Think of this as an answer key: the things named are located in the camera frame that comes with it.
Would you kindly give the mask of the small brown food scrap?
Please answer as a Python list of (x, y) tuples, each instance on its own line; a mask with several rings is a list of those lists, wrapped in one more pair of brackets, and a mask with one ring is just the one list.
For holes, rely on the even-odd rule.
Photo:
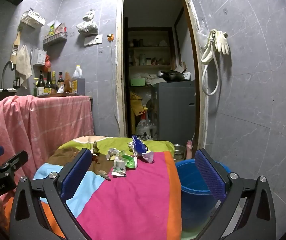
[(100, 170), (100, 171), (99, 171), (99, 175), (100, 175), (102, 178), (104, 178), (105, 180), (111, 181), (111, 179), (110, 179), (108, 173), (105, 172), (104, 170)]

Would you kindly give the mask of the small white wrapper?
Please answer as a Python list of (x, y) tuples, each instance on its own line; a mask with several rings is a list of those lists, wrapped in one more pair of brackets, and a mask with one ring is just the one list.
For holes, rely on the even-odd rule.
[(114, 161), (115, 158), (119, 155), (119, 153), (120, 153), (120, 151), (119, 151), (118, 149), (116, 149), (116, 148), (110, 148), (110, 149), (108, 150), (107, 155), (106, 155), (106, 159), (107, 159), (107, 160), (112, 160), (112, 161)]

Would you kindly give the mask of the green white wrapper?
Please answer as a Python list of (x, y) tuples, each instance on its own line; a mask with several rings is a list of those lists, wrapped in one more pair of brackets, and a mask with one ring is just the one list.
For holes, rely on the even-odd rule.
[(127, 169), (134, 170), (137, 168), (138, 161), (134, 155), (129, 155), (124, 151), (116, 154), (112, 169), (113, 177), (126, 177)]

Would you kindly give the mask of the blue snack wrapper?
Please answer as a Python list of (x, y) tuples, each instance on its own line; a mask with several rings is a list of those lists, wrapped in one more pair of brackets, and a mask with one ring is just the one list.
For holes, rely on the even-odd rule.
[(134, 155), (144, 159), (149, 164), (153, 163), (154, 152), (150, 151), (136, 135), (132, 136), (132, 141), (128, 145)]

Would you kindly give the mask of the blue plastic bucket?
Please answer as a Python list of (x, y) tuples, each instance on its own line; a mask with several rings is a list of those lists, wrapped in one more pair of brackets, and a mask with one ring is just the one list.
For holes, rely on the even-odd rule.
[(226, 199), (226, 185), (210, 163), (192, 159), (176, 163), (181, 184), (182, 228), (195, 231), (210, 217), (216, 203)]

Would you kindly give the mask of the pink checked cloth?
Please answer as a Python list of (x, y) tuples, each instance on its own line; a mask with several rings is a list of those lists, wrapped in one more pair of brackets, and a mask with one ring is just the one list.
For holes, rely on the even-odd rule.
[(0, 101), (0, 165), (21, 151), (28, 161), (16, 174), (33, 178), (37, 169), (64, 143), (94, 134), (87, 96), (37, 98), (9, 96)]

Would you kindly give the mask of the pink bottle on floor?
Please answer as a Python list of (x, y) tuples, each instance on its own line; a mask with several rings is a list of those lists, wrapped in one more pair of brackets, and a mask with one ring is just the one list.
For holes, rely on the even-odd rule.
[(192, 158), (192, 141), (188, 140), (186, 144), (186, 160)]

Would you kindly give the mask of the dark sauce bottle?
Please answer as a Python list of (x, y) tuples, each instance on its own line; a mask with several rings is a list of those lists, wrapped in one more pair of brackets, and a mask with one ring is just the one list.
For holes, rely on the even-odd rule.
[(52, 83), (52, 72), (51, 72), (51, 68), (49, 68), (47, 71), (47, 81), (46, 81), (46, 85), (44, 88), (44, 93), (45, 94), (52, 94), (53, 89), (54, 89), (54, 86)]

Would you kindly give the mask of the stainless steel bowl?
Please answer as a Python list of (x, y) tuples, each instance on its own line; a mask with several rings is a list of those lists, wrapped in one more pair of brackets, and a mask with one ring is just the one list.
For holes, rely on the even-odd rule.
[(182, 161), (186, 157), (186, 147), (180, 144), (174, 144), (174, 160)]

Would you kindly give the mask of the colourful patchwork table cloth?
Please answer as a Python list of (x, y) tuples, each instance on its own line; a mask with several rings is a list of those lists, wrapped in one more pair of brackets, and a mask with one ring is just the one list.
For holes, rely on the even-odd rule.
[[(174, 164), (174, 145), (168, 141), (147, 141), (153, 161), (138, 160), (124, 177), (111, 175), (112, 148), (132, 153), (130, 138), (88, 135), (59, 148), (34, 174), (43, 179), (59, 172), (82, 148), (97, 146), (99, 160), (93, 162), (75, 195), (66, 203), (78, 223), (92, 239), (180, 239), (182, 234), (181, 193)], [(100, 176), (100, 171), (109, 174)]]

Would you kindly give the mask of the beige hanging towel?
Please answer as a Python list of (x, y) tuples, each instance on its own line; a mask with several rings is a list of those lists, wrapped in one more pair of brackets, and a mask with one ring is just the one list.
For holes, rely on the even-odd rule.
[(28, 79), (32, 76), (32, 67), (27, 46), (24, 44), (16, 57), (16, 72), (20, 79), (20, 86), (28, 87)]

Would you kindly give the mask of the dark grey cabinet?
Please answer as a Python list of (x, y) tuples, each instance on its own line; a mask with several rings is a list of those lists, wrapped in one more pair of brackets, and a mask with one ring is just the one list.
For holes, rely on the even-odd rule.
[(157, 139), (186, 145), (195, 133), (195, 83), (158, 83), (153, 86), (152, 102)]

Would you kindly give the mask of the black wok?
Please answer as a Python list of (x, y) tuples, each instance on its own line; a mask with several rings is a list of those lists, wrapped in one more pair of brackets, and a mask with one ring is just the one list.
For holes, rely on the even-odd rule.
[(185, 80), (184, 75), (182, 73), (174, 70), (169, 70), (169, 71), (160, 70), (157, 74), (157, 77), (162, 78), (167, 83), (181, 82)]

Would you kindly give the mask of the hanging white plastic bag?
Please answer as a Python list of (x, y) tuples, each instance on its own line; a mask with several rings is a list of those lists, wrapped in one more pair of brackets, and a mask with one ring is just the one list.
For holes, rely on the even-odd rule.
[(76, 29), (80, 34), (84, 35), (97, 35), (99, 33), (99, 27), (94, 21), (95, 11), (88, 11), (82, 18), (82, 22), (76, 25)]

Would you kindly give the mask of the white wall basket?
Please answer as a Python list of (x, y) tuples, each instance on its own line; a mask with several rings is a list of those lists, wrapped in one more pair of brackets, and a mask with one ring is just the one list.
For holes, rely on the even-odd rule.
[(33, 10), (24, 12), (20, 21), (34, 29), (41, 28), (46, 23), (46, 19)]

